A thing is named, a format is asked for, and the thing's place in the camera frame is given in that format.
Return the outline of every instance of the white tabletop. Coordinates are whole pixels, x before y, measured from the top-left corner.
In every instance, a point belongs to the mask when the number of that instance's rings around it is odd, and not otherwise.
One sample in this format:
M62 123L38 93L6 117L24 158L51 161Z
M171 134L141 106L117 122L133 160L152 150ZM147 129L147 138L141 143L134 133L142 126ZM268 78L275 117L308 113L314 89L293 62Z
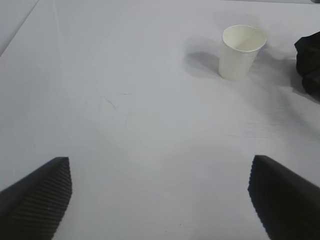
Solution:
M294 43L320 6L40 0L0 57L0 187L69 156L59 240L268 239L247 187L255 154L320 185L320 105ZM217 74L222 31L262 28L246 80Z
M0 56L37 2L38 0L0 1Z

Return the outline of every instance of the paper cup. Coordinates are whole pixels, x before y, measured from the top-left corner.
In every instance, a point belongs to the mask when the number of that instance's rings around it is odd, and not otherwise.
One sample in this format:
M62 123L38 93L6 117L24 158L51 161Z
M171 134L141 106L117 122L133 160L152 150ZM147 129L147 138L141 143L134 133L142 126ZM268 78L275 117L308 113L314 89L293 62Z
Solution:
M222 34L219 74L228 80L246 78L259 50L266 44L266 35L247 25L230 26Z

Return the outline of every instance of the white table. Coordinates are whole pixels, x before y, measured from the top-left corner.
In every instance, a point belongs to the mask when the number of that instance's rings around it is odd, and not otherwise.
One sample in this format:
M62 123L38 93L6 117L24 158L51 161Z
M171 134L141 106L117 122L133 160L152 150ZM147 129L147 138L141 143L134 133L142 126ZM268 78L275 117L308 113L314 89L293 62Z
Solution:
M69 156L74 193L56 239L268 239L247 193L254 155L320 185L320 106L292 60L319 11L40 0L0 57L0 187ZM217 74L234 24L269 37L242 82Z
M0 56L37 2L38 0L0 1Z
M247 0L252 2L265 2L265 3L288 3L288 4L318 4L312 0Z

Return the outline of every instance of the black fabric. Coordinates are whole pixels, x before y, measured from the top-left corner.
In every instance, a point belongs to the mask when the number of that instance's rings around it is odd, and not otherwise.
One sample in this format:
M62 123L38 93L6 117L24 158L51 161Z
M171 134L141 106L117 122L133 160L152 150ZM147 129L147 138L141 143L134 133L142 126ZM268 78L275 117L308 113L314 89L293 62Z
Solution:
M248 187L271 240L320 239L320 188L267 156L255 156Z
M320 32L300 38L294 44L296 70L302 76L305 91L320 99Z
M51 240L72 194L69 159L56 157L0 192L0 240Z

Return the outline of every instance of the black cloth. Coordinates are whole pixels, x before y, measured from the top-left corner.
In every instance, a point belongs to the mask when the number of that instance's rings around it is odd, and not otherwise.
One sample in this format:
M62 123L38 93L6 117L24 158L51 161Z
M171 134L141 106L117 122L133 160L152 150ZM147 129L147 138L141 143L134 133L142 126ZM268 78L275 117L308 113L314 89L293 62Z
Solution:
M309 95L320 100L320 32L300 38L294 46L302 85Z
M0 192L0 240L51 240L72 195L68 157L56 157Z

